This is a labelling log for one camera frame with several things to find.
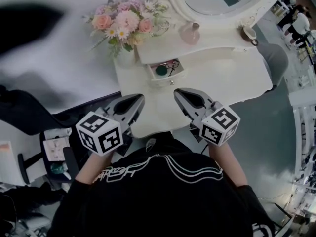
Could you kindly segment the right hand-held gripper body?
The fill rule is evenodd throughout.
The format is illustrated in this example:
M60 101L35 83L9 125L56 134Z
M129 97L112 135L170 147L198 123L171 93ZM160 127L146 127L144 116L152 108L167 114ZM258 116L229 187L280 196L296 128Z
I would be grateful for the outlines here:
M215 101L194 111L191 125L195 128L195 137L219 147L235 134L239 123L240 117L236 112Z

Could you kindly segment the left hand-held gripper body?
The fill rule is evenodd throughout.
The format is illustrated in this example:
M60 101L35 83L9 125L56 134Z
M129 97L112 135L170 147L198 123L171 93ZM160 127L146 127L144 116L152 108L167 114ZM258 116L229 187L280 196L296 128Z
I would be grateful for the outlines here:
M133 141L130 129L122 133L117 115L105 116L105 107L85 115L76 129L82 145L98 155L125 155Z

